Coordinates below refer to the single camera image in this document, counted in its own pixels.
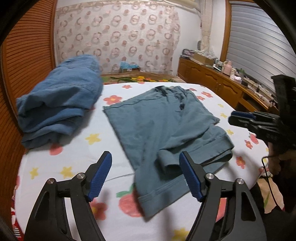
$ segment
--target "blue gripper pad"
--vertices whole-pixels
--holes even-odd
[[[245,117],[245,118],[250,118],[250,119],[253,119],[255,120],[256,117],[251,114],[251,113],[247,113],[247,112],[241,112],[241,111],[233,111],[231,112],[231,115],[234,115],[234,116],[239,116],[239,117]]]
[[[179,156],[179,163],[192,196],[200,202],[204,197],[201,192],[201,183],[196,176],[191,164],[183,153],[181,153]]]
[[[100,167],[98,168],[92,180],[90,181],[90,190],[87,195],[87,199],[89,202],[91,202],[95,197],[97,197],[100,194],[102,186],[111,168],[111,165],[112,165],[112,155],[110,152],[107,152]]]

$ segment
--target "window blind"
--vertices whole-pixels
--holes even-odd
[[[231,30],[227,60],[275,91],[271,76],[296,78],[296,55],[274,21],[255,3],[229,1]]]

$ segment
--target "blue denim clothing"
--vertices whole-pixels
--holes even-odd
[[[190,90],[158,86],[104,107],[133,169],[139,202],[151,217],[189,191],[179,167],[187,151],[206,172],[215,172],[234,147],[226,132]]]
[[[18,123],[26,148],[57,142],[81,124],[102,92],[95,56],[80,55],[62,62],[26,95],[17,98]]]

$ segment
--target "black cable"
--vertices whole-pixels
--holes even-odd
[[[267,181],[267,183],[268,183],[269,190],[270,190],[270,192],[271,192],[272,198],[274,199],[274,203],[276,204],[276,206],[279,207],[279,205],[277,204],[276,199],[275,199],[275,197],[274,197],[274,194],[273,194],[273,192],[272,192],[272,190],[271,190],[271,186],[270,186],[270,183],[269,183],[269,180],[268,180],[268,176],[267,176],[266,167],[265,167],[265,164],[264,164],[264,161],[263,161],[264,158],[271,158],[271,157],[276,157],[276,156],[278,156],[278,155],[274,155],[274,156],[264,156],[264,157],[262,157],[261,162],[262,162],[262,164],[263,164],[263,168],[264,168],[264,170],[265,170],[266,181]]]

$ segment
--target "bed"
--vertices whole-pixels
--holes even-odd
[[[217,177],[234,181],[245,180],[251,188],[262,173],[261,158],[268,155],[263,141],[256,139],[247,129],[228,124],[233,111],[225,101],[208,88],[187,83],[119,83],[105,85],[102,95],[88,111],[83,125],[61,145],[47,144],[26,152],[19,167],[17,186],[12,205],[12,224],[19,236],[26,224],[40,190],[48,178],[57,181],[71,179],[97,162],[107,150],[112,154],[112,167],[100,195],[91,203],[94,216],[106,240],[171,241],[185,240],[196,218],[200,203],[187,193],[150,220],[142,217],[137,208],[133,190],[133,169],[107,119],[102,107],[124,101],[156,86],[181,86],[190,89],[204,106],[220,118],[218,125],[230,136],[235,147],[233,157],[217,172]],[[66,209],[72,236],[80,240],[71,209]],[[223,215],[223,204],[219,209]]]

